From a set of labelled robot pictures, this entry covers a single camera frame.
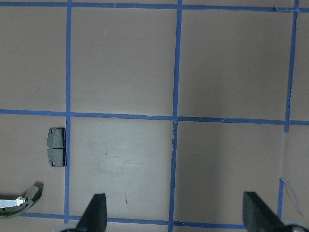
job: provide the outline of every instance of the blue tape line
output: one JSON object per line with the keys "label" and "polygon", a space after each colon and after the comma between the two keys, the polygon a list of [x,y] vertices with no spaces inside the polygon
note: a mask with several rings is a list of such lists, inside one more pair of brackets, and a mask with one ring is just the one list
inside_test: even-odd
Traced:
{"label": "blue tape line", "polygon": [[176,46],[174,63],[174,89],[173,89],[173,142],[170,170],[170,196],[169,196],[169,232],[173,231],[174,203],[175,203],[175,179],[176,179],[176,154],[178,134],[178,89],[179,89],[179,66],[182,32],[183,0],[178,0],[176,22]]}
{"label": "blue tape line", "polygon": [[279,191],[278,191],[278,204],[277,204],[277,217],[280,219],[282,216],[283,187],[284,187],[284,182],[282,181],[282,178],[280,178],[279,179]]}
{"label": "blue tape line", "polygon": [[217,118],[217,117],[178,117],[178,121],[186,122],[221,122],[221,123],[252,123],[252,124],[270,124],[284,125],[283,120],[268,120],[268,119],[249,119],[249,118]]}
{"label": "blue tape line", "polygon": [[108,222],[148,224],[148,225],[168,225],[168,221],[163,220],[143,220],[143,219],[126,219],[126,218],[108,218]]}
{"label": "blue tape line", "polygon": [[309,12],[309,8],[299,8],[299,12],[300,13],[308,13]]}
{"label": "blue tape line", "polygon": [[[0,1],[0,6],[32,6],[32,7],[66,7],[66,2],[9,2]],[[130,8],[130,9],[177,9],[175,4],[147,4],[147,3],[96,3],[74,2],[72,7],[94,8]],[[183,10],[224,10],[224,11],[257,11],[257,12],[297,12],[308,13],[309,8],[291,7],[251,7],[251,6],[211,6],[211,5],[183,5]]]}
{"label": "blue tape line", "polygon": [[299,0],[294,0],[294,8],[298,8],[299,7]]}
{"label": "blue tape line", "polygon": [[275,7],[252,7],[252,6],[183,5],[183,9],[184,10],[223,10],[223,11],[276,12]]}
{"label": "blue tape line", "polygon": [[[80,220],[81,216],[70,216],[70,220]],[[144,219],[129,219],[129,218],[107,218],[111,223],[130,223],[130,224],[148,224],[148,225],[173,225],[212,229],[245,229],[243,225],[237,224],[212,224],[212,223],[196,223],[196,222],[181,222],[181,221],[164,221],[164,220],[144,220]]]}
{"label": "blue tape line", "polygon": [[66,27],[66,154],[67,166],[64,180],[64,223],[69,222],[70,203],[70,130],[71,130],[71,14],[72,0],[67,5],[67,27]]}
{"label": "blue tape line", "polygon": [[22,217],[29,217],[29,218],[52,218],[52,219],[63,219],[63,215],[58,214],[39,214],[39,213],[23,213]]}
{"label": "blue tape line", "polygon": [[293,24],[292,24],[292,36],[291,36],[291,48],[290,48],[289,77],[288,77],[288,87],[287,87],[287,94],[286,94],[284,132],[289,131],[289,124],[290,124],[291,94],[292,94],[293,71],[294,71],[294,62],[295,62],[296,23],[297,23],[297,13],[294,12],[293,13]]}
{"label": "blue tape line", "polygon": [[0,114],[7,114],[7,115],[66,116],[66,112],[60,112],[60,111],[7,110],[7,109],[0,109]]}
{"label": "blue tape line", "polygon": [[0,1],[0,6],[42,6],[42,7],[66,7],[66,2],[22,2]]}
{"label": "blue tape line", "polygon": [[244,225],[234,224],[212,224],[212,223],[195,223],[195,222],[180,222],[175,221],[174,226],[200,227],[212,229],[246,229]]}
{"label": "blue tape line", "polygon": [[309,121],[291,120],[290,125],[309,126]]}
{"label": "blue tape line", "polygon": [[96,7],[96,8],[130,8],[130,9],[177,9],[177,5],[172,5],[172,4],[74,2],[72,6],[73,7]]}
{"label": "blue tape line", "polygon": [[71,112],[71,117],[101,117],[101,118],[143,119],[143,120],[164,120],[164,121],[173,120],[172,116],[147,116],[147,115],[77,113],[77,112]]}

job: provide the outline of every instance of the floor tile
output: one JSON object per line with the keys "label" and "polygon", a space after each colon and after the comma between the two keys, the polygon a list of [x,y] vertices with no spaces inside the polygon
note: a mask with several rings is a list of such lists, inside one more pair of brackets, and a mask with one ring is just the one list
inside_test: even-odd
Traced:
{"label": "floor tile", "polygon": [[308,200],[308,151],[309,127],[290,126],[286,134],[282,176],[290,183],[295,191],[304,217],[297,211],[293,193],[285,188],[283,194],[282,218],[300,221],[309,226]]}
{"label": "floor tile", "polygon": [[175,10],[73,9],[72,110],[171,115],[175,28]]}
{"label": "floor tile", "polygon": [[106,193],[109,218],[167,220],[171,144],[171,121],[73,118],[70,215]]}
{"label": "floor tile", "polygon": [[291,120],[309,120],[309,93],[307,86],[309,46],[309,14],[299,14],[297,19],[295,66],[291,96]]}
{"label": "floor tile", "polygon": [[277,209],[282,126],[180,122],[174,220],[242,224],[244,191]]}
{"label": "floor tile", "polygon": [[183,0],[189,5],[293,7],[293,0]]}
{"label": "floor tile", "polygon": [[299,7],[309,7],[309,1],[308,0],[300,0],[299,1]]}
{"label": "floor tile", "polygon": [[0,108],[65,110],[66,8],[0,7]]}
{"label": "floor tile", "polygon": [[292,14],[184,11],[181,116],[284,119]]}
{"label": "floor tile", "polygon": [[245,230],[209,229],[197,227],[174,226],[174,232],[246,232]]}
{"label": "floor tile", "polygon": [[16,217],[7,220],[1,220],[1,228],[5,228],[5,232],[51,232],[54,228],[61,224],[63,224],[62,219],[38,217]]}
{"label": "floor tile", "polygon": [[42,197],[28,212],[63,214],[64,168],[50,166],[47,134],[64,126],[64,117],[0,115],[1,196],[18,197],[43,184]]}
{"label": "floor tile", "polygon": [[[6,0],[8,2],[16,2],[15,0]],[[19,0],[19,2],[29,2],[28,0]],[[51,2],[50,0],[35,0],[35,2]],[[53,0],[52,2],[67,2],[66,0]]]}
{"label": "floor tile", "polygon": [[168,226],[108,222],[106,232],[167,232]]}

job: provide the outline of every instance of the blue painter's tape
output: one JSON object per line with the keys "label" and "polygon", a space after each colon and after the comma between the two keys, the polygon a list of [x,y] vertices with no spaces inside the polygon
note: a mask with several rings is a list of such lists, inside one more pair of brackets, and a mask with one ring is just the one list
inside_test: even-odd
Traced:
{"label": "blue painter's tape", "polygon": [[66,26],[66,154],[67,166],[64,180],[64,223],[69,222],[69,197],[70,197],[70,130],[71,130],[71,14],[72,0],[67,2]]}
{"label": "blue painter's tape", "polygon": [[251,7],[251,6],[183,5],[183,9],[184,10],[223,10],[223,11],[276,12],[275,7]]}
{"label": "blue painter's tape", "polygon": [[126,219],[126,218],[108,218],[108,222],[118,223],[134,223],[134,224],[149,224],[149,225],[168,225],[168,221],[163,220],[142,220],[142,219]]}
{"label": "blue painter's tape", "polygon": [[277,204],[277,217],[281,218],[282,216],[282,202],[283,202],[283,187],[284,182],[282,178],[279,179],[279,191],[278,191],[278,204]]}
{"label": "blue painter's tape", "polygon": [[77,112],[72,112],[71,117],[101,117],[101,118],[143,119],[143,120],[164,120],[164,121],[173,120],[172,116],[147,116],[147,115],[77,113]]}
{"label": "blue painter's tape", "polygon": [[212,229],[246,229],[244,225],[234,224],[212,224],[212,223],[195,223],[195,222],[174,222],[176,226],[212,228]]}
{"label": "blue painter's tape", "polygon": [[182,32],[183,0],[178,0],[177,22],[176,22],[176,47],[174,62],[174,89],[173,89],[173,142],[172,158],[170,170],[170,196],[169,196],[169,232],[173,231],[174,203],[175,203],[175,179],[176,179],[176,154],[177,154],[177,135],[178,135],[178,89],[179,89],[179,66],[180,48]]}
{"label": "blue painter's tape", "polygon": [[277,12],[294,12],[295,8],[290,7],[275,7]]}
{"label": "blue painter's tape", "polygon": [[66,112],[60,112],[60,111],[7,110],[7,109],[0,109],[0,114],[7,114],[7,115],[39,115],[39,116],[66,116]]}
{"label": "blue painter's tape", "polygon": [[299,0],[294,0],[294,8],[298,8],[299,7]]}
{"label": "blue painter's tape", "polygon": [[39,213],[28,213],[25,212],[21,215],[22,217],[30,217],[30,218],[53,218],[53,219],[63,219],[63,215],[58,214],[39,214]]}
{"label": "blue painter's tape", "polygon": [[41,7],[66,7],[66,2],[22,2],[0,1],[0,6],[41,6]]}
{"label": "blue painter's tape", "polygon": [[177,5],[173,5],[173,4],[87,3],[87,2],[74,2],[73,7],[130,8],[130,9],[177,9]]}
{"label": "blue painter's tape", "polygon": [[220,123],[251,123],[251,124],[270,124],[284,125],[283,120],[268,120],[268,119],[249,119],[249,118],[217,118],[217,117],[178,117],[178,121],[186,122],[220,122]]}
{"label": "blue painter's tape", "polygon": [[291,120],[290,125],[309,126],[309,121]]}
{"label": "blue painter's tape", "polygon": [[297,24],[297,13],[294,12],[293,13],[293,23],[292,23],[288,87],[287,87],[287,94],[286,94],[284,132],[289,131],[289,125],[290,125],[291,94],[292,94],[293,71],[294,71],[294,62],[295,62],[296,24]]}
{"label": "blue painter's tape", "polygon": [[309,8],[299,8],[300,13],[309,13]]}
{"label": "blue painter's tape", "polygon": [[72,215],[69,216],[70,220],[80,220],[81,218],[82,218],[81,216],[72,216]]}

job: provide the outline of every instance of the floor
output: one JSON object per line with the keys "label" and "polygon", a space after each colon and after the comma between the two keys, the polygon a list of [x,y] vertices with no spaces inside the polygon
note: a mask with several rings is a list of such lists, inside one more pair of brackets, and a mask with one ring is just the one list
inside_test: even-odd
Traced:
{"label": "floor", "polygon": [[[107,232],[243,232],[245,190],[309,225],[308,13],[308,0],[0,1],[0,196],[44,185],[3,231],[49,232],[106,193]],[[50,167],[50,127],[66,128],[66,168]]]}

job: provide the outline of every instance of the scuff mark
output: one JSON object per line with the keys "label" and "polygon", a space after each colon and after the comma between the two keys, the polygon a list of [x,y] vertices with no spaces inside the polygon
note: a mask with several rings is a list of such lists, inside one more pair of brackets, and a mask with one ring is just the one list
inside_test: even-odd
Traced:
{"label": "scuff mark", "polygon": [[127,204],[127,197],[126,197],[126,193],[125,193],[125,201],[126,201],[126,204]]}

